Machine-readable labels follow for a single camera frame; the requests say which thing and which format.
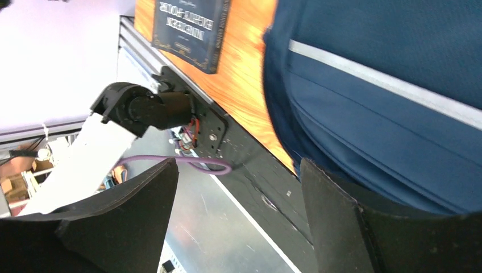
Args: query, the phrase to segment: gray stripe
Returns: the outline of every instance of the gray stripe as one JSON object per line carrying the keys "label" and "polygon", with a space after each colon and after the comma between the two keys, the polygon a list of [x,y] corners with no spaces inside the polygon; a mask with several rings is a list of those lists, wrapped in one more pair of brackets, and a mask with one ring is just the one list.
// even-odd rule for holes
{"label": "gray stripe", "polygon": [[482,130],[482,111],[477,108],[307,44],[291,40],[289,49]]}

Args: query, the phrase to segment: book cover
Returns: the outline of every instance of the book cover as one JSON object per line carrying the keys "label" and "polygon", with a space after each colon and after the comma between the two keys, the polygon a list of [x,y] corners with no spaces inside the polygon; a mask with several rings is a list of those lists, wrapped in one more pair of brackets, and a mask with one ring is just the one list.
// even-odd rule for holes
{"label": "book cover", "polygon": [[230,0],[157,1],[152,46],[216,73],[229,7]]}

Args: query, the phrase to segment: purple cable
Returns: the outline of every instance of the purple cable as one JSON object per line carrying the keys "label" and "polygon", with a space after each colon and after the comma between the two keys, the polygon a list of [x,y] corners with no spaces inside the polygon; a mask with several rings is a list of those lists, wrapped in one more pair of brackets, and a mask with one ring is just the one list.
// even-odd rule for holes
{"label": "purple cable", "polygon": [[[207,173],[208,175],[226,175],[232,171],[232,167],[224,160],[215,158],[191,158],[187,156],[134,155],[121,159],[119,162],[117,162],[116,166],[137,160],[155,160],[161,162],[168,158],[175,158],[177,162],[190,163],[193,168],[197,169],[200,172]],[[192,163],[215,164],[223,166],[224,169],[221,169],[219,171],[212,171],[210,169],[203,169],[201,167],[197,167]]]}

